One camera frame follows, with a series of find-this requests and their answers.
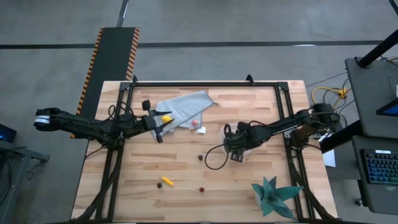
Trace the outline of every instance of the butcher block tabletop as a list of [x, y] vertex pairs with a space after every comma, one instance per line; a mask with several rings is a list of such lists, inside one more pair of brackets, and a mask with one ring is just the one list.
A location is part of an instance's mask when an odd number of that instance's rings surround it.
[[[286, 82], [289, 84], [294, 113], [308, 108], [304, 82]], [[96, 119], [108, 117], [109, 106], [116, 104], [119, 84], [120, 82], [104, 82]], [[267, 124], [277, 121], [279, 113], [274, 87], [134, 87], [132, 110], [135, 115], [144, 115], [147, 114], [141, 106], [144, 100], [150, 100], [154, 109], [160, 101], [202, 90], [217, 103], [203, 112], [206, 134], [175, 128], [173, 133], [163, 137], [161, 144], [157, 143], [150, 133], [126, 140], [114, 222], [291, 221], [276, 212], [263, 217], [261, 209], [254, 201], [251, 185], [262, 184], [263, 177], [271, 180], [277, 176], [277, 187], [291, 186], [281, 134], [253, 149], [244, 157], [242, 163], [228, 160], [220, 170], [210, 170], [206, 168], [204, 161], [198, 159], [199, 155], [204, 157], [209, 149], [222, 143], [222, 129], [227, 123], [257, 120]], [[100, 147], [98, 142], [91, 141], [86, 153]], [[102, 149], [92, 154], [84, 162], [72, 218], [81, 215], [100, 190], [106, 150]], [[225, 157], [223, 147], [220, 147], [211, 152], [208, 163], [212, 167], [218, 167], [224, 162]], [[326, 210], [337, 217], [321, 152], [307, 147], [303, 150], [303, 158], [311, 191]], [[174, 186], [163, 182], [162, 188], [158, 189], [160, 177], [170, 179]], [[205, 189], [204, 192], [199, 191], [201, 187]], [[300, 198], [304, 217], [308, 217], [302, 192]], [[104, 203], [104, 215], [108, 211], [108, 203], [109, 194]], [[296, 215], [294, 200], [289, 199], [285, 204]]]

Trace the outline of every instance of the gray towel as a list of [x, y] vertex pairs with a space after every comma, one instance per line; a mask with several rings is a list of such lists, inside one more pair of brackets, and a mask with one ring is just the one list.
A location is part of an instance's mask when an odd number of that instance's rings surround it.
[[[160, 135], [163, 136], [177, 126], [189, 129], [200, 128], [202, 124], [201, 112], [214, 104], [216, 103], [205, 91], [199, 91], [159, 102], [156, 105], [156, 111], [171, 111], [171, 113], [167, 115], [174, 119], [173, 122], [163, 129]], [[154, 119], [158, 126], [163, 124], [162, 116], [157, 116]], [[194, 119], [198, 121], [198, 125], [195, 127], [192, 124]], [[151, 133], [156, 139], [155, 132], [151, 131]]]

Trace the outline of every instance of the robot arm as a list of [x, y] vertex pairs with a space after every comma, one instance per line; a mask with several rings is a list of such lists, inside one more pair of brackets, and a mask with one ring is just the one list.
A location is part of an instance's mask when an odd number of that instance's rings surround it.
[[120, 137], [130, 138], [154, 130], [157, 141], [161, 143], [163, 140], [160, 133], [173, 120], [158, 127], [153, 117], [171, 112], [151, 110], [149, 100], [142, 102], [142, 108], [147, 110], [149, 115], [137, 117], [132, 113], [126, 113], [121, 114], [118, 119], [108, 118], [103, 121], [83, 118], [58, 108], [46, 108], [36, 111], [34, 126], [39, 131], [67, 131], [87, 139], [95, 139], [107, 146], [115, 145]]
[[244, 151], [259, 147], [272, 136], [299, 126], [301, 126], [300, 129], [295, 129], [290, 133], [290, 144], [292, 147], [300, 147], [308, 142], [311, 134], [320, 129], [334, 128], [340, 120], [329, 104], [315, 104], [309, 110], [301, 110], [272, 124], [260, 123], [251, 126], [251, 123], [259, 122], [239, 122], [236, 133], [232, 133], [231, 126], [226, 124], [224, 127], [225, 151], [231, 152], [231, 160], [242, 162]]

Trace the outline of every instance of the green plant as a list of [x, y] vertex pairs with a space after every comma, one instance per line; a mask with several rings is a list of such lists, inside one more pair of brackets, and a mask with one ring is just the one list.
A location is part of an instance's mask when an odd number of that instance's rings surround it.
[[254, 191], [260, 196], [262, 216], [275, 211], [279, 215], [297, 221], [292, 211], [283, 202], [297, 195], [303, 187], [281, 187], [276, 188], [276, 177], [271, 181], [264, 177], [263, 186], [252, 184]]

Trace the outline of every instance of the gray floor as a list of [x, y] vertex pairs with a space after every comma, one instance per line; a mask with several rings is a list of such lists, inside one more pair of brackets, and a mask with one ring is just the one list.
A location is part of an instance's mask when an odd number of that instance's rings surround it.
[[[95, 41], [100, 27], [116, 25], [122, 0], [0, 0], [0, 44], [81, 44]], [[382, 0], [130, 0], [124, 26], [141, 28], [140, 42], [381, 40], [398, 17]], [[139, 49], [140, 80], [304, 80], [306, 85], [345, 71], [344, 59], [374, 46], [223, 47]], [[25, 181], [15, 223], [68, 220], [86, 147], [67, 133], [33, 127], [37, 108], [73, 113], [91, 58], [87, 50], [0, 50], [0, 123], [16, 129], [16, 142], [51, 154], [46, 167]], [[398, 55], [394, 47], [385, 56]], [[339, 88], [346, 75], [310, 85]], [[322, 100], [322, 92], [317, 101]], [[342, 112], [349, 123], [354, 103]], [[396, 217], [358, 208], [356, 183], [330, 179], [339, 217], [393, 223]]]

